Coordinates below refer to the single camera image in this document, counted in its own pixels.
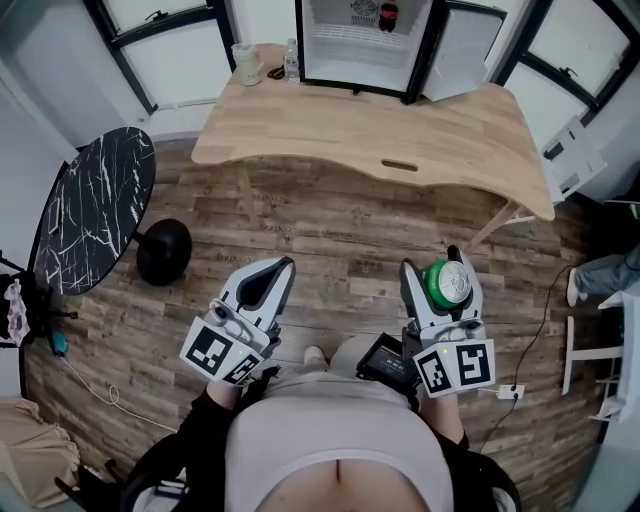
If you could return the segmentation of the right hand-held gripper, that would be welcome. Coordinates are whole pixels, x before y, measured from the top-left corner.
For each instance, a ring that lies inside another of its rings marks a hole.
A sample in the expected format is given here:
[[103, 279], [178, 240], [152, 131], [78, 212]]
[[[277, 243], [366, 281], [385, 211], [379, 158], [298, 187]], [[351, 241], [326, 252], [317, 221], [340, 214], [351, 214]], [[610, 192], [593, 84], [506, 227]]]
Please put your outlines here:
[[405, 258], [399, 270], [401, 298], [414, 321], [402, 331], [403, 356], [414, 363], [430, 398], [491, 386], [496, 379], [494, 340], [479, 320], [483, 293], [476, 271], [456, 245], [447, 248], [447, 256], [463, 265], [470, 283], [468, 297], [450, 313], [459, 322], [436, 325], [441, 316], [418, 267]]

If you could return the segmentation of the person's body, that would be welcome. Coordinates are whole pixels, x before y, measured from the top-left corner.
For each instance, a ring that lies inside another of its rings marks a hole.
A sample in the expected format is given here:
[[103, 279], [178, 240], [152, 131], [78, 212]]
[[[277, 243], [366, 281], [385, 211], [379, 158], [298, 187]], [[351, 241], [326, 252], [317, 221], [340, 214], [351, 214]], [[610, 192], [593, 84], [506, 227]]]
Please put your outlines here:
[[171, 434], [131, 471], [120, 512], [522, 512], [491, 458], [439, 434], [406, 396], [356, 376], [370, 341], [242, 388], [226, 447], [183, 452]]

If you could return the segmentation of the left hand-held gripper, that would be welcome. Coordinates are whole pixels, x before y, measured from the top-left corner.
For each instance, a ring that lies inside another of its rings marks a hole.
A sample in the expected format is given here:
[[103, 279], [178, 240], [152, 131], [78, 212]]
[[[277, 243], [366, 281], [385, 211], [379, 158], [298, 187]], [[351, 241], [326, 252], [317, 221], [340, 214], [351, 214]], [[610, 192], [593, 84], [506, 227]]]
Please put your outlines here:
[[280, 343], [277, 318], [295, 275], [295, 263], [287, 256], [233, 272], [220, 299], [212, 300], [204, 318], [194, 319], [180, 358], [213, 382], [240, 386]]

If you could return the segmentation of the black marble round table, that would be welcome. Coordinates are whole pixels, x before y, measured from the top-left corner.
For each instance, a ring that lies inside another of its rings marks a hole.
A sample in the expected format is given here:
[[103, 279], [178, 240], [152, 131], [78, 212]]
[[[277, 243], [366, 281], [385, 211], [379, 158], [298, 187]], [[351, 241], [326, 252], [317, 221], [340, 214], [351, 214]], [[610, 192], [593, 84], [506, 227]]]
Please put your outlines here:
[[[137, 270], [154, 286], [176, 281], [192, 252], [188, 228], [164, 219], [139, 227], [156, 176], [155, 149], [141, 129], [122, 127], [95, 139], [69, 164], [44, 209], [36, 261], [50, 288], [64, 296], [97, 286], [126, 252], [138, 245]], [[47, 233], [50, 202], [61, 200], [59, 230]]]

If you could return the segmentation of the green drink can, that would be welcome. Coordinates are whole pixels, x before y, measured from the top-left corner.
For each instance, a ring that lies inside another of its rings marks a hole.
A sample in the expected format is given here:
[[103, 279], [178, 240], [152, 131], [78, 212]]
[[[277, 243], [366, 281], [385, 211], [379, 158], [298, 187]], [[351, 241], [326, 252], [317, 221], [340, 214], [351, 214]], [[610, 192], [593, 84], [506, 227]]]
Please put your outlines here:
[[422, 280], [429, 297], [443, 309], [460, 306], [471, 294], [469, 274], [458, 261], [436, 261], [422, 271]]

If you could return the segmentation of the dark cola bottle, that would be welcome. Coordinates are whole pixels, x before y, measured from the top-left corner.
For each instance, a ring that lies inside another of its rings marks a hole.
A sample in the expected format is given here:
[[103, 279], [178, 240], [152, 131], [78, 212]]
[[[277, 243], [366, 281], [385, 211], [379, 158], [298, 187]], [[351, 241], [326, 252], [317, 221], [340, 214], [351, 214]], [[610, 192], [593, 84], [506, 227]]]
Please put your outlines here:
[[386, 0], [380, 5], [378, 26], [381, 31], [392, 33], [399, 16], [397, 0]]

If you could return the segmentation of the black chair base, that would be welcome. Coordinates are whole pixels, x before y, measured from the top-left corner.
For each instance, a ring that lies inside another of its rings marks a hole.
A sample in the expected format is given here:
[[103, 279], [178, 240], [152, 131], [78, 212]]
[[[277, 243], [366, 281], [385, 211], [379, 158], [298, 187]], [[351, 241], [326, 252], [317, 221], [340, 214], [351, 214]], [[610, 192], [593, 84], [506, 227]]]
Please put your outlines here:
[[96, 471], [83, 466], [78, 468], [78, 483], [75, 488], [58, 477], [54, 479], [54, 483], [85, 512], [120, 512], [125, 480], [118, 473], [114, 459], [107, 460], [104, 466], [112, 478], [110, 482], [104, 481]]

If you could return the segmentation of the black display device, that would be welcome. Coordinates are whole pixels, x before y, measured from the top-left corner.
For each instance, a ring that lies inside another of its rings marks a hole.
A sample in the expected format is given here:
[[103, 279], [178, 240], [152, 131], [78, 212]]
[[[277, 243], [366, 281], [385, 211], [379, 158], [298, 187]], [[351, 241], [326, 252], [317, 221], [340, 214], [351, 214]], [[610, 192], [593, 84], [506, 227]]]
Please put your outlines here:
[[379, 382], [401, 394], [415, 389], [420, 381], [412, 359], [403, 357], [403, 344], [382, 333], [356, 366], [356, 376]]

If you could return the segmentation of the black metal stand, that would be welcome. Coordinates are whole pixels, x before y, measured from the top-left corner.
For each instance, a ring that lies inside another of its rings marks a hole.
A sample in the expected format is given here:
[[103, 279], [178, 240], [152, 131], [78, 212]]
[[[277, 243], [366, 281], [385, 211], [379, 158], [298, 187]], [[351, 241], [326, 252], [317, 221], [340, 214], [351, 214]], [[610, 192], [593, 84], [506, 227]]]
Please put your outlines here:
[[[52, 320], [54, 318], [77, 319], [76, 312], [64, 312], [51, 308], [53, 290], [45, 291], [38, 287], [35, 274], [32, 271], [22, 269], [18, 265], [3, 257], [0, 250], [0, 266], [14, 270], [13, 274], [0, 273], [0, 348], [21, 348], [23, 345], [31, 344], [36, 338], [44, 338], [49, 343], [53, 352], [52, 342]], [[7, 332], [7, 312], [8, 302], [4, 299], [7, 287], [18, 279], [21, 284], [22, 299], [27, 307], [27, 320], [30, 326], [30, 333], [22, 342], [20, 347], [16, 347], [10, 340]]]

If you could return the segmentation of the white plastic rack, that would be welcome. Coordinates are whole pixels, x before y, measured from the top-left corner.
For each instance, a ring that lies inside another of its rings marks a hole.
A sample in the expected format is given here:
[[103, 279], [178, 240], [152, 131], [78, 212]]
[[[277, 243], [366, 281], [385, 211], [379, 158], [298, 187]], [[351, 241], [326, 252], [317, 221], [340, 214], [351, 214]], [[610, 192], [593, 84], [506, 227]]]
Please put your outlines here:
[[541, 149], [541, 162], [553, 205], [563, 202], [607, 167], [576, 116]]

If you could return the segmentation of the black mini fridge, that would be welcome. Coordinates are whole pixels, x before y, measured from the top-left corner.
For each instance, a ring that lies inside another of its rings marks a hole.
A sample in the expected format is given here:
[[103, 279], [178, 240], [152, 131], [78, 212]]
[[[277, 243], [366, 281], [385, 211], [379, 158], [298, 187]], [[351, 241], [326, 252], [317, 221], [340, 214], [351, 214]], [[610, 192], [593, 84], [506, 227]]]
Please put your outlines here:
[[301, 78], [411, 104], [480, 87], [507, 14], [476, 0], [397, 0], [392, 33], [378, 26], [386, 0], [295, 0]]

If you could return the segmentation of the pink patterned cloth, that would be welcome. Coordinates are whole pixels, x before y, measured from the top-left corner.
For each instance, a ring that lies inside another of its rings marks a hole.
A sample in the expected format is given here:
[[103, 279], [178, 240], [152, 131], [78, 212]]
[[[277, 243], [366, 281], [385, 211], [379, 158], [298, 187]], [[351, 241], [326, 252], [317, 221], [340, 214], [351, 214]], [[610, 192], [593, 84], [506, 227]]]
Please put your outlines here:
[[20, 347], [30, 333], [30, 326], [27, 320], [27, 307], [22, 299], [21, 291], [20, 281], [15, 279], [4, 293], [4, 299], [9, 305], [7, 312], [7, 332], [9, 340], [16, 347]]

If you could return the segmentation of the clear water bottle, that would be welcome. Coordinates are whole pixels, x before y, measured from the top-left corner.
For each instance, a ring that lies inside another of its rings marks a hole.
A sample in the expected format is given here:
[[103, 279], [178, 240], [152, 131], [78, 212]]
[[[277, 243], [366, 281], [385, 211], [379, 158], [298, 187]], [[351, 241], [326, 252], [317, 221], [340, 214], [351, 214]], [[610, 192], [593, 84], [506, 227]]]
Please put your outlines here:
[[284, 79], [288, 83], [300, 82], [298, 46], [295, 38], [289, 38], [283, 54]]

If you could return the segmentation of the white side table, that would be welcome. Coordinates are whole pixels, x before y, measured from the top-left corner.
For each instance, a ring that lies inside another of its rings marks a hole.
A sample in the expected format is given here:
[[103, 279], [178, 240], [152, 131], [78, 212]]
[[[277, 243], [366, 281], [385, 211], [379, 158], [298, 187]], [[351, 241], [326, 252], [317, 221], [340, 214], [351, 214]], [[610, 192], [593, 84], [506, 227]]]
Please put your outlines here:
[[572, 366], [575, 362], [621, 360], [620, 373], [601, 380], [606, 392], [612, 384], [617, 386], [616, 393], [606, 397], [597, 415], [591, 419], [603, 422], [625, 422], [631, 417], [637, 405], [640, 405], [640, 283], [624, 291], [619, 291], [603, 301], [598, 308], [621, 308], [623, 312], [622, 343], [608, 348], [574, 348], [575, 322], [573, 316], [567, 317], [566, 357], [562, 382], [562, 395], [570, 389]]

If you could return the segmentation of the person's left forearm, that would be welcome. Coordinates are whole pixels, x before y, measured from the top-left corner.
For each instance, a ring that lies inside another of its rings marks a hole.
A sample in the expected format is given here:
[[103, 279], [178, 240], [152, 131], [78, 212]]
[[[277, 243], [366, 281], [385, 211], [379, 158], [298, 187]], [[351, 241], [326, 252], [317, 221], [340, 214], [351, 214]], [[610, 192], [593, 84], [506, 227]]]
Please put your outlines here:
[[210, 381], [192, 401], [176, 434], [181, 450], [193, 455], [200, 450], [224, 449], [241, 394], [241, 387]]

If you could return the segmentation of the person's right forearm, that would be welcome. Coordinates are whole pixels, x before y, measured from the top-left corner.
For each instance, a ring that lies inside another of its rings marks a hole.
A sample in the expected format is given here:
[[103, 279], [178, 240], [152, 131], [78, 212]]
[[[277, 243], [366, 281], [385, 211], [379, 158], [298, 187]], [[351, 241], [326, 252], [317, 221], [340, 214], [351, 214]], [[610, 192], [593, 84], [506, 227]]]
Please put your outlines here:
[[421, 399], [420, 415], [439, 434], [465, 449], [469, 448], [456, 394], [436, 398], [424, 394]]

